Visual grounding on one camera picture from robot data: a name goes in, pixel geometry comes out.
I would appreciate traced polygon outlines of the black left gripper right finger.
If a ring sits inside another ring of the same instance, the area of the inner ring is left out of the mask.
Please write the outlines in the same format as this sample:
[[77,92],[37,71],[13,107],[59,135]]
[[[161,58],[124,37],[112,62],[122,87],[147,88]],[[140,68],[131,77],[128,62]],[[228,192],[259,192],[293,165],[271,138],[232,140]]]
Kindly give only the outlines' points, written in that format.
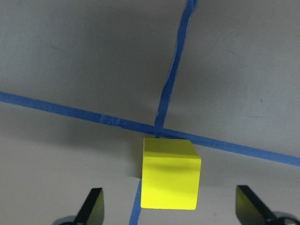
[[241,225],[271,225],[278,219],[247,185],[236,186],[235,213]]

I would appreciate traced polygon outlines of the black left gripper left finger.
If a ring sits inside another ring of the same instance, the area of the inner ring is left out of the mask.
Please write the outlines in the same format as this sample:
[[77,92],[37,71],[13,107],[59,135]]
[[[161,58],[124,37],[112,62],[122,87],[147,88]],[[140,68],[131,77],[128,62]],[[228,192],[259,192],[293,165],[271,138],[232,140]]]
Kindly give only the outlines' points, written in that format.
[[103,224],[104,221],[104,193],[103,189],[92,188],[85,202],[79,210],[75,224]]

